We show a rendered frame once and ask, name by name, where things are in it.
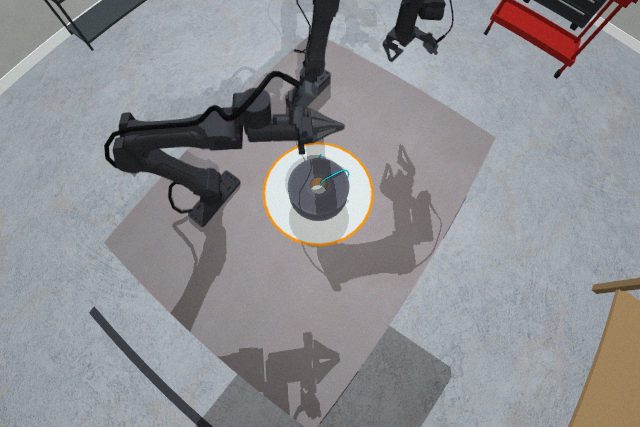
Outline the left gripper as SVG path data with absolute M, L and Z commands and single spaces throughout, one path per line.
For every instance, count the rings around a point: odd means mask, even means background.
M 412 41 L 416 37 L 425 43 L 428 42 L 433 48 L 436 47 L 438 41 L 433 37 L 433 34 L 419 30 L 419 28 L 415 26 L 415 23 L 416 21 L 409 23 L 402 21 L 399 17 L 397 18 L 396 26 L 387 34 L 386 39 L 383 41 L 383 47 L 390 62 L 393 62 L 404 51 L 399 48 L 398 45 L 392 43 L 394 40 L 398 41 L 403 47 L 406 47 L 410 43 L 409 41 Z M 393 58 L 391 58 L 389 49 L 396 53 Z

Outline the white circular mat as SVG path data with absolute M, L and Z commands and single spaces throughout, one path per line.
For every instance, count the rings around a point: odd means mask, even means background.
M 340 240 L 365 219 L 371 203 L 369 178 L 361 164 L 349 153 L 329 145 L 307 145 L 305 154 L 298 148 L 284 155 L 272 168 L 265 187 L 267 209 L 276 225 L 289 236 L 307 243 L 323 244 Z M 293 208 L 289 193 L 290 174 L 300 163 L 313 158 L 331 160 L 349 171 L 349 194 L 343 209 L 331 219 L 313 221 Z

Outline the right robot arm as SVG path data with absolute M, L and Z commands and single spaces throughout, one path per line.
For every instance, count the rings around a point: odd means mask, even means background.
M 113 155 L 116 167 L 123 172 L 153 173 L 179 183 L 200 196 L 188 216 L 204 227 L 239 186 L 240 180 L 228 171 L 221 175 L 213 168 L 189 165 L 163 152 L 161 148 L 195 147 L 210 151 L 242 149 L 243 125 L 249 142 L 270 142 L 272 124 L 277 124 L 277 121 L 271 117 L 270 95 L 265 90 L 244 113 L 231 121 L 226 122 L 219 113 L 213 111 L 200 124 L 179 124 L 195 121 L 202 115 L 175 120 L 139 121 L 130 112 L 122 113 L 119 130 L 128 125 L 128 131 L 115 139 Z M 163 123 L 168 125 L 160 125 Z

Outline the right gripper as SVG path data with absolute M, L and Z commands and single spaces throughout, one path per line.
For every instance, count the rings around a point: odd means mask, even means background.
M 289 114 L 273 114 L 272 116 L 273 121 L 277 121 L 277 124 L 272 124 L 272 141 L 298 141 L 299 155 L 304 155 L 304 144 L 313 144 L 330 134 L 344 130 L 345 124 L 316 110 L 308 110 L 308 114 L 304 113 L 303 108 L 295 106 L 301 97 L 302 83 L 299 82 L 293 91 L 288 91 Z

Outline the dark grey perforated disc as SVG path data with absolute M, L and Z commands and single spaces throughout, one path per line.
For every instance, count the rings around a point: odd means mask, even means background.
M 342 172 L 339 173 L 341 170 Z M 338 174 L 335 175 L 337 172 Z M 333 174 L 334 176 L 331 177 Z M 327 179 L 329 176 L 330 178 Z M 322 183 L 326 191 L 321 194 L 314 193 L 311 190 L 312 187 L 322 186 L 321 181 L 325 178 L 326 180 Z M 289 198 L 292 198 L 290 202 L 298 214 L 309 220 L 324 221 L 336 216 L 345 206 L 347 201 L 345 198 L 349 194 L 349 180 L 345 171 L 337 163 L 324 158 L 313 158 L 300 163 L 292 171 L 288 180 L 288 193 Z M 333 210 L 336 211 L 333 212 Z M 329 214 L 329 212 L 332 213 Z

